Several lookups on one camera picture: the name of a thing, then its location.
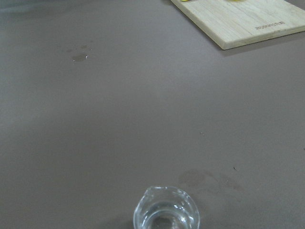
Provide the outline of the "wooden cutting board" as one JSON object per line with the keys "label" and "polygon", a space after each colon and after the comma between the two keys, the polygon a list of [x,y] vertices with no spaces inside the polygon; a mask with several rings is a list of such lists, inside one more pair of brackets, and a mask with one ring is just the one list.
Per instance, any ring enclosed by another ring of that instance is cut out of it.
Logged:
{"label": "wooden cutting board", "polygon": [[305,30],[305,11],[285,0],[174,0],[222,50]]}

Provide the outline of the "clear glass measuring cup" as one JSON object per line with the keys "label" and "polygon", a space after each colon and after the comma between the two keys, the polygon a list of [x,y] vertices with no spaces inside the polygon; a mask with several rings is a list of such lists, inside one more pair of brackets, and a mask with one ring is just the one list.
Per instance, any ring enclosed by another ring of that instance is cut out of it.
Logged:
{"label": "clear glass measuring cup", "polygon": [[133,214],[135,229],[198,229],[200,214],[185,191],[171,186],[150,186]]}

